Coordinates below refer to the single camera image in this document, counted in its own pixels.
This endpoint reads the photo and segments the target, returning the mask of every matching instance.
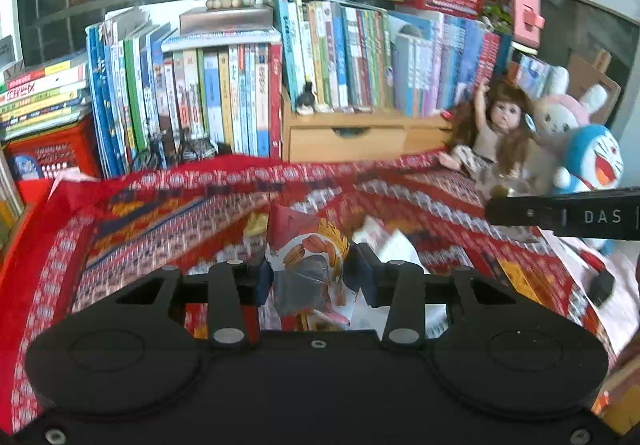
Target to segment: wooden drawer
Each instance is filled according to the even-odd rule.
[[[392,159],[402,154],[406,140],[402,127],[369,127],[354,136],[339,133],[330,127],[291,129],[289,161]]]

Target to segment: food wrapper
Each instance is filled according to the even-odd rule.
[[[349,239],[326,219],[273,205],[265,257],[273,270],[278,314],[318,311],[348,324],[355,302],[342,280],[348,251]]]

